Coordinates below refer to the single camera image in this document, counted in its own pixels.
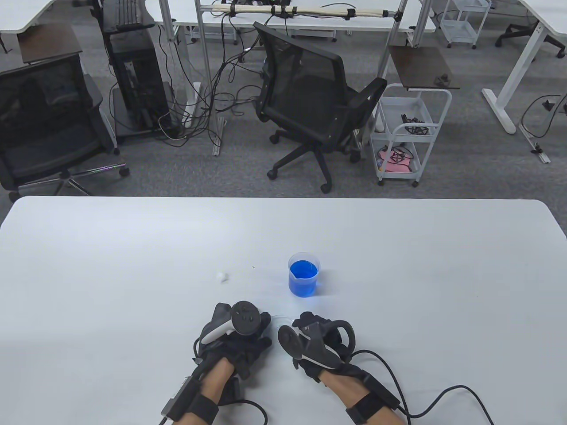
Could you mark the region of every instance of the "blue liquid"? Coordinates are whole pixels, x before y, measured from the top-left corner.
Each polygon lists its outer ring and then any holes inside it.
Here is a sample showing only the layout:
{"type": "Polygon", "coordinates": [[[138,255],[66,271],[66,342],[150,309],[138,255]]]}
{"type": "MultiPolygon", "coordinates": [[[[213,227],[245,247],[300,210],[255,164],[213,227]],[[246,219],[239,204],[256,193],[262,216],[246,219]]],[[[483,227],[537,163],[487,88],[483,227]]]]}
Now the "blue liquid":
{"type": "MultiPolygon", "coordinates": [[[[307,260],[299,260],[291,265],[289,268],[293,276],[298,279],[310,279],[317,275],[317,267],[307,260]]],[[[314,278],[312,282],[296,280],[290,277],[289,279],[289,289],[291,292],[300,297],[308,297],[315,293],[315,288],[317,285],[317,279],[314,278]]]]}

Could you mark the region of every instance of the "black vr controller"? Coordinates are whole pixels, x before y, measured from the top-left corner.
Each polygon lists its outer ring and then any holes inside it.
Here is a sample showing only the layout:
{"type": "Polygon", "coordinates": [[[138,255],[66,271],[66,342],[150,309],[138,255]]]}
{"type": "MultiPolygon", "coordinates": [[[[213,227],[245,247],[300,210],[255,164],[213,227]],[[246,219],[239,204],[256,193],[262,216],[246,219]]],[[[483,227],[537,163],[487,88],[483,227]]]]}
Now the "black vr controller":
{"type": "Polygon", "coordinates": [[[278,341],[285,352],[295,360],[309,360],[331,370],[344,363],[341,357],[350,359],[356,345],[354,330],[350,323],[344,320],[314,322],[300,328],[284,325],[278,330],[278,341]],[[339,328],[343,328],[349,338],[346,352],[340,354],[324,343],[325,335],[339,328]]]}

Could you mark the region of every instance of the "vr controller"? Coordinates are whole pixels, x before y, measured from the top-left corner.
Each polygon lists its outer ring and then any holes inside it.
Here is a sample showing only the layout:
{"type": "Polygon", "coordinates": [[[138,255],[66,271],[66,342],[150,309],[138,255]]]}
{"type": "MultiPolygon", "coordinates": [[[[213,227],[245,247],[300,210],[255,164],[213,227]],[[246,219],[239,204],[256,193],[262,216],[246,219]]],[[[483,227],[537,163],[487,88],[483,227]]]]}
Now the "vr controller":
{"type": "Polygon", "coordinates": [[[252,335],[260,328],[260,312],[248,301],[238,301],[232,307],[218,303],[214,309],[213,319],[205,325],[199,340],[207,345],[223,335],[237,332],[240,335],[252,335]]]}

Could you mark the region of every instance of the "pink item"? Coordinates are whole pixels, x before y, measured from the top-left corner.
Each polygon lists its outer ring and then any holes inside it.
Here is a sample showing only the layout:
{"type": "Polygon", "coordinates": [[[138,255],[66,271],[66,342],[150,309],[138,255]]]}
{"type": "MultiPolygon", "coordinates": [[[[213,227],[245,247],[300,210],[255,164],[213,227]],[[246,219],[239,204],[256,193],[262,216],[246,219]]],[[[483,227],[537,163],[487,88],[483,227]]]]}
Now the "pink item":
{"type": "MultiPolygon", "coordinates": [[[[382,170],[382,164],[384,163],[384,158],[386,158],[386,151],[378,151],[379,158],[376,159],[378,163],[378,168],[382,170]]],[[[412,154],[400,148],[392,148],[390,152],[390,160],[386,166],[386,171],[392,173],[411,173],[412,169],[409,167],[409,162],[412,160],[412,154]]]]}

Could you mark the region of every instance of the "wrist strap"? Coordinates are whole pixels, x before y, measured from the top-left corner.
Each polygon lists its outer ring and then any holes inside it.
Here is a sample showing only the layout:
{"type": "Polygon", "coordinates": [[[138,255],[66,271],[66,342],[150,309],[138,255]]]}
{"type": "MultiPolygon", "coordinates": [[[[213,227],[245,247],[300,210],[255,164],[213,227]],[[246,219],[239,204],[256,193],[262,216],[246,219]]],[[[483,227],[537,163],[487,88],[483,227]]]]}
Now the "wrist strap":
{"type": "Polygon", "coordinates": [[[353,407],[347,409],[346,413],[356,425],[363,425],[384,406],[384,402],[376,394],[370,392],[362,397],[353,407]]]}
{"type": "Polygon", "coordinates": [[[199,393],[193,399],[193,402],[187,409],[187,413],[192,413],[207,424],[212,425],[218,413],[218,406],[214,401],[199,393]]]}

